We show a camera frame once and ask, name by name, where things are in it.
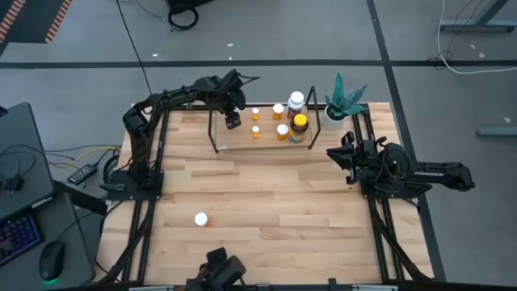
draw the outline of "white pot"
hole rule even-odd
[[[328,106],[325,107],[325,118],[323,118],[323,120],[322,120],[323,126],[326,129],[329,129],[329,130],[340,130],[340,129],[343,129],[343,124],[345,123],[345,117],[346,116],[344,116],[341,120],[333,120],[326,113],[326,109],[327,108],[328,108]]]

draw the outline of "green plant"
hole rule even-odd
[[[338,73],[336,76],[336,83],[334,84],[334,93],[332,94],[332,100],[329,96],[325,95],[326,104],[329,107],[327,114],[333,120],[342,120],[346,116],[354,115],[364,108],[357,104],[361,96],[363,96],[364,90],[367,85],[362,88],[345,95],[345,88],[343,86],[343,79],[341,74]]]

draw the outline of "yellow cap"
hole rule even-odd
[[[296,114],[294,116],[294,124],[296,126],[305,126],[307,124],[307,117],[303,114]]]

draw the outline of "rgb keyboard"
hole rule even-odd
[[[43,242],[31,213],[0,223],[0,266]]]

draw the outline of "yellow cable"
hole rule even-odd
[[[104,146],[104,147],[100,147],[98,149],[93,149],[93,150],[90,150],[90,151],[87,151],[85,152],[84,154],[82,154],[81,156],[79,156],[79,158],[76,158],[75,161],[71,162],[71,163],[61,163],[60,164],[63,164],[63,165],[66,165],[66,166],[59,166],[57,165],[56,163],[54,162],[50,162],[49,164],[55,166],[55,167],[58,167],[60,169],[68,169],[70,168],[71,166],[75,165],[77,162],[79,162],[80,160],[82,160],[84,157],[86,157],[88,154],[91,154],[91,153],[94,153],[96,151],[99,151],[99,150],[120,150],[119,147],[115,147],[115,146]]]

